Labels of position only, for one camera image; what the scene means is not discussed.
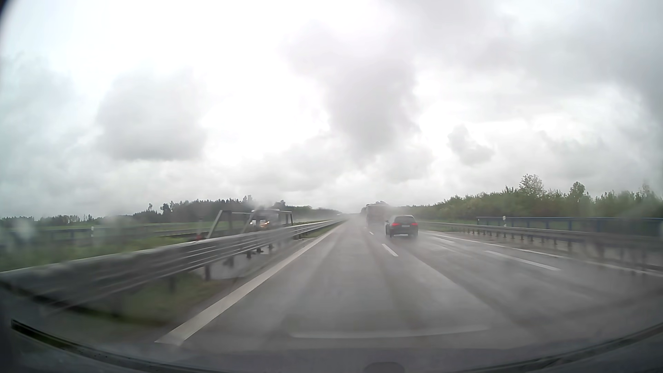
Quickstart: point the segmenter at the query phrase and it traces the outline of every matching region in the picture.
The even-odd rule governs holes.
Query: grass
[[[326,226],[324,228],[314,230],[313,232],[308,232],[308,233],[304,234],[303,237],[305,237],[305,238],[315,238],[315,237],[321,236],[322,234],[325,234],[326,232],[329,232],[330,230],[336,228],[341,223],[342,222],[334,223],[330,226]]]
[[[1,254],[0,271],[9,271],[10,269],[32,267],[58,263],[61,261],[90,258],[93,256],[102,256],[107,254],[116,254],[121,252],[134,252],[165,246],[179,244],[188,241],[186,238],[173,237],[150,237],[131,240],[125,243],[105,244],[100,246],[23,246],[14,248]]]
[[[155,281],[134,292],[114,299],[121,302],[121,314],[111,313],[109,301],[87,305],[85,311],[66,311],[47,320],[48,331],[72,340],[115,342],[137,338],[169,325],[202,301],[209,299],[232,280],[204,281],[194,273],[176,276],[176,290],[170,292],[167,280]]]

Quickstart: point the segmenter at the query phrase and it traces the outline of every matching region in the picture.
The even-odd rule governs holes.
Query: blue railing
[[[661,236],[663,218],[478,216],[477,224]]]

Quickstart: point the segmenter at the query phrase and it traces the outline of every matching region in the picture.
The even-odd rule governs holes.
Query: cloud
[[[194,159],[206,140],[200,127],[205,100],[190,70],[167,76],[150,70],[126,73],[99,105],[99,142],[115,159]]]
[[[419,133],[412,119],[416,69],[392,33],[353,44],[311,23],[289,41],[284,54],[297,74],[322,89],[331,134],[358,163],[403,147]]]
[[[470,136],[467,127],[460,124],[448,135],[449,147],[464,165],[472,166],[490,161],[494,151],[479,144]]]

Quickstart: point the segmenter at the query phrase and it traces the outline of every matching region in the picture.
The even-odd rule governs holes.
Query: lane marking
[[[435,238],[438,238],[437,234],[434,233],[428,233],[431,236],[434,236]],[[527,250],[527,249],[520,249],[520,248],[512,248],[510,246],[504,246],[504,245],[498,245],[498,244],[491,244],[489,242],[481,242],[481,241],[475,241],[475,240],[468,240],[467,238],[460,238],[460,237],[451,237],[451,236],[442,236],[442,237],[447,237],[447,238],[452,238],[456,240],[463,240],[463,241],[469,241],[469,242],[475,242],[477,244],[485,244],[485,245],[491,245],[491,246],[498,246],[500,248],[505,248],[505,249],[512,249],[512,250],[519,250],[522,252],[528,252],[528,253],[533,253],[533,254],[540,254],[544,256],[552,256],[553,258],[561,258],[561,259],[568,259],[568,260],[573,260],[573,261],[578,261],[580,263],[586,263],[586,264],[593,264],[593,265],[599,265],[601,267],[606,267],[606,268],[611,268],[611,269],[617,269],[620,271],[630,271],[630,272],[635,272],[635,273],[641,273],[644,275],[650,275],[654,277],[663,277],[663,273],[660,273],[658,271],[643,271],[641,269],[635,269],[635,268],[628,268],[628,267],[621,267],[619,265],[614,265],[614,264],[607,264],[607,263],[599,263],[598,261],[591,261],[591,260],[582,260],[578,258],[572,258],[570,256],[564,256],[564,255],[556,255],[556,254],[549,254],[549,253],[544,253],[544,252],[537,252],[534,250]]]
[[[433,248],[436,248],[436,249],[437,249],[437,248],[440,248],[440,249],[448,250],[448,251],[450,251],[450,252],[452,252],[452,253],[454,253],[454,254],[458,254],[458,255],[462,255],[462,256],[467,256],[467,257],[469,257],[469,258],[472,258],[472,256],[469,255],[469,254],[467,254],[467,253],[464,253],[464,252],[461,252],[461,251],[458,251],[458,250],[454,250],[454,249],[448,248],[448,247],[443,246],[443,245],[440,245],[440,244],[437,244],[437,245],[431,245],[430,247],[433,247]]]
[[[483,250],[483,252],[487,252],[487,253],[490,253],[490,254],[493,254],[493,255],[496,255],[496,256],[501,256],[502,258],[508,258],[508,259],[512,259],[512,260],[515,260],[515,261],[519,261],[520,263],[527,263],[527,264],[535,265],[537,267],[546,268],[546,269],[549,269],[551,271],[561,271],[557,267],[550,267],[549,265],[536,263],[535,261],[529,261],[529,260],[525,260],[525,259],[516,258],[514,256],[510,256],[510,255],[506,255],[506,254],[502,254],[502,253],[498,253],[498,252],[492,252],[491,250]]]
[[[454,241],[445,240],[442,237],[434,236],[433,238],[435,238],[436,240],[440,240],[440,241],[444,242],[445,244],[455,244],[456,243]]]
[[[227,310],[232,305],[237,303],[240,299],[244,298],[246,294],[250,293],[260,284],[265,282],[268,278],[272,277],[276,272],[280,271],[283,267],[288,265],[293,260],[299,258],[300,255],[308,251],[310,248],[315,246],[320,241],[324,240],[327,236],[329,236],[331,233],[335,232],[338,228],[341,228],[342,226],[343,224],[337,226],[336,228],[316,238],[315,241],[297,250],[291,256],[287,257],[286,259],[283,259],[274,267],[271,267],[270,269],[266,270],[265,272],[251,279],[249,282],[238,287],[232,293],[221,298],[219,301],[209,306],[208,308],[204,309],[199,314],[192,317],[190,320],[185,321],[179,327],[176,327],[175,329],[171,330],[168,334],[157,339],[155,342],[168,343],[168,344],[174,344],[176,346],[181,346],[182,343],[187,338],[192,336],[195,332],[199,331],[202,327],[209,324],[210,321],[214,320],[225,310]]]
[[[360,339],[360,338],[407,338],[413,336],[445,335],[455,333],[468,333],[485,331],[485,325],[461,325],[454,327],[410,329],[405,331],[311,331],[292,332],[294,338],[321,338],[321,339]]]
[[[391,255],[393,255],[393,256],[398,256],[398,254],[396,254],[396,253],[394,252],[394,250],[390,249],[389,246],[387,246],[387,245],[385,245],[385,244],[382,244],[382,246],[384,246],[385,249],[387,249],[387,251],[391,253]]]

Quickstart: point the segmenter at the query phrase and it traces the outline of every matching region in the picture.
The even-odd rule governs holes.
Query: truck
[[[376,202],[366,205],[366,224],[383,223],[389,218],[389,205]]]

